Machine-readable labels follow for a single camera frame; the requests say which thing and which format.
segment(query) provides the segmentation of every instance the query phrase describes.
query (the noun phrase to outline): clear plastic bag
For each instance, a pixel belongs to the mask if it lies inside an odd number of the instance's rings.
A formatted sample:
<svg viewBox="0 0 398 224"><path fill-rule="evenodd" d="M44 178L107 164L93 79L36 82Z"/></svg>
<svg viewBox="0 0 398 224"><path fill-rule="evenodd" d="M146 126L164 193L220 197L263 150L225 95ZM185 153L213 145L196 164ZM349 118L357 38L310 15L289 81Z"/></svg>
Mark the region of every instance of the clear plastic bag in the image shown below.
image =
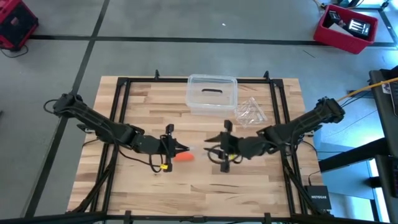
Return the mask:
<svg viewBox="0 0 398 224"><path fill-rule="evenodd" d="M253 97L238 105L235 110L235 118L244 128L267 121L267 117Z"/></svg>

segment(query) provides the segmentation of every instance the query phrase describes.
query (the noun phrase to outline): red case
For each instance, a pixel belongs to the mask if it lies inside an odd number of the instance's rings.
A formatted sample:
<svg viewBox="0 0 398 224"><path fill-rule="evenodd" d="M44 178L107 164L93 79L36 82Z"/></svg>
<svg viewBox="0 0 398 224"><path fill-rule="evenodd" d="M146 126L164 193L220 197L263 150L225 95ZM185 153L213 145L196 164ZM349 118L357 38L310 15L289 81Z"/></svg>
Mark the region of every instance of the red case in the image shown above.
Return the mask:
<svg viewBox="0 0 398 224"><path fill-rule="evenodd" d="M368 40L342 34L341 32L324 27L323 22L325 21L327 12L329 10L336 11L345 23L348 23L351 19L358 19L360 21L369 23L371 25L371 29L369 31ZM366 16L339 6L328 5L324 15L318 23L317 29L313 35L313 39L321 43L337 47L341 50L351 52L353 54L359 54L365 47L374 43L377 31L377 23L378 21L374 17Z"/></svg>
<svg viewBox="0 0 398 224"><path fill-rule="evenodd" d="M16 7L19 7L19 9L23 9L23 15L16 14ZM33 33L33 31L35 31L39 23L37 22L37 17L21 0L0 0L0 24L2 25L1 27L4 27L4 23L6 22L5 20L12 13L12 16L15 16L17 19L20 19L18 18L19 16L24 16L25 18L22 21L25 21L27 19L26 15L29 15L29 20L32 23L28 27L19 27L19 30L17 31L21 32L21 30L23 29L23 32L21 34L23 36L19 35L20 33L13 34L9 30L0 30L0 48L9 50L20 50L27 41L27 39L30 37L30 35ZM11 40L11 38L15 36L17 36L18 38L17 43L16 41Z"/></svg>

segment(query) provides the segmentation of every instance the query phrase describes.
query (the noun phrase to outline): yellow cable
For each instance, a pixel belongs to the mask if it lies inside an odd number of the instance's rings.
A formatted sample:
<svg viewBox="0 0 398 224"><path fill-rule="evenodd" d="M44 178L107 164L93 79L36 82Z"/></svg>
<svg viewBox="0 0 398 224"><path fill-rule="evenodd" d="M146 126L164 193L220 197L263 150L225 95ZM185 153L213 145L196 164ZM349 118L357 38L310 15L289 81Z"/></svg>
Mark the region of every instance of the yellow cable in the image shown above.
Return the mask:
<svg viewBox="0 0 398 224"><path fill-rule="evenodd" d="M350 94L347 94L347 95L345 95L344 97L341 97L340 99L337 100L337 102L340 102L341 100L343 100L343 99L345 99L345 98L348 98L348 97L350 97L350 96L353 96L353 95L355 95L355 94L357 94L357 93L360 93L360 92L362 92L362 91L364 91L364 90L368 90L368 89L370 89L370 88L377 87L377 86L381 86L381 85L383 85L383 84L390 83L390 82L395 82L395 81L398 81L398 78L392 78L392 79L390 79L390 80L386 80L386 81L383 81L383 82L379 82L379 83L376 83L376 84L373 84L373 85L369 85L369 86L367 86L367 87L364 87L364 88L355 90L354 92L352 92L352 93L350 93Z"/></svg>

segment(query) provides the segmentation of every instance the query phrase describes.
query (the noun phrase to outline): black metal frame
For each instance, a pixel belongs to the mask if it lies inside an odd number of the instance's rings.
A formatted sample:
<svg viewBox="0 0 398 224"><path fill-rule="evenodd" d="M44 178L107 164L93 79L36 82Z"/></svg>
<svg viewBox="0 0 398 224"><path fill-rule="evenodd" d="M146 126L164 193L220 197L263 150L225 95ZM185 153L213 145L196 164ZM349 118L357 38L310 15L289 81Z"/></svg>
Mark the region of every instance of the black metal frame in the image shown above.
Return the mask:
<svg viewBox="0 0 398 224"><path fill-rule="evenodd" d="M123 123L124 115L126 113L127 102L129 98L129 92L131 89L131 84L135 82L166 82L166 83L186 83L187 78L160 78L159 72L156 70L154 78L118 78L116 91L113 99L113 104L111 108L110 119L114 120L116 117L116 111L118 108L118 100L121 94L122 87L124 86L124 97L121 105L119 122ZM277 97L275 88L279 88L280 98L282 103L282 109L284 113L285 122L290 121L289 110L287 106L287 99L284 90L284 83L282 79L270 79L268 71L264 74L263 78L260 79L247 79L240 78L238 83L263 83L269 84L271 92L272 107L274 109L275 123L280 124L280 114L278 109ZM308 215L307 205L305 203L310 201L310 198L306 191L302 187L302 180L299 169L299 162L297 159L294 146L290 146L290 153L292 154L292 165L294 171L291 170L289 162L287 160L286 150L283 147L280 150L282 168L284 170L284 180L287 201L289 206L290 217L285 218L273 218L270 213L265 213L263 217L206 217L206 216L163 216L163 215L132 215L131 211L126 211L124 215L108 215L109 201L111 198L111 189L113 184L113 177L116 169L116 161L118 158L118 150L113 149L110 162L106 166L106 158L109 153L109 144L104 144L103 152L101 155L101 160L99 162L98 173L96 178L96 185L92 188L83 203L71 212L67 212L61 215L49 215L42 217L33 217L35 209L38 206L39 200L30 200L29 208L30 212L27 212L24 218L14 218L8 220L0 220L0 224L10 224L10 223L93 223L98 221L106 220L124 220L124 223L133 223L135 220L152 220L152 221L188 221L193 223L205 223L205 222L261 222L266 224L271 224L272 222L286 222L286 223L375 223L369 221L352 220L346 218L335 218L329 214L322 215ZM48 157L46 159L46 164L52 165L53 157ZM102 204L102 209L97 212L99 189L104 184L105 179L107 179L106 190L104 193L104 201ZM302 213L295 212L294 198L292 193L292 186L290 180L297 186L299 192L300 208ZM34 195L38 195L39 199L41 193L44 189L46 180L41 180L36 185L34 190ZM85 212L91 203L90 212Z"/></svg>

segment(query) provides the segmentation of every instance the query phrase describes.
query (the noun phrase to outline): orange object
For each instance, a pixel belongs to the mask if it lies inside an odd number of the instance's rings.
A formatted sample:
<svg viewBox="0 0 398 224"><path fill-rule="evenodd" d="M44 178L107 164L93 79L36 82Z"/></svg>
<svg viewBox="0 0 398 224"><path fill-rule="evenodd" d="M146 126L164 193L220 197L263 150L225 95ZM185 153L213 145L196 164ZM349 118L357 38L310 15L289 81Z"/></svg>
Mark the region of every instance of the orange object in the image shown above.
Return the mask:
<svg viewBox="0 0 398 224"><path fill-rule="evenodd" d="M175 155L175 162L192 161L195 158L191 152L181 152Z"/></svg>

